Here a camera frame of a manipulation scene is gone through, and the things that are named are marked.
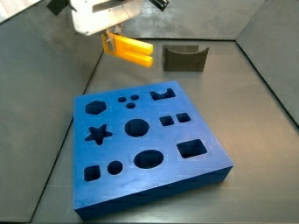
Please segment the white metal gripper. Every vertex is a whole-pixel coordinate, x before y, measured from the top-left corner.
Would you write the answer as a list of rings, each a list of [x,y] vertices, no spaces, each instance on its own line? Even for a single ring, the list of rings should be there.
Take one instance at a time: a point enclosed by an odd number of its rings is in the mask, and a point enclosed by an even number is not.
[[[123,35],[129,18],[140,14],[143,0],[69,0],[71,15],[76,32],[89,36],[104,31],[104,44],[108,53],[116,51],[115,36]]]

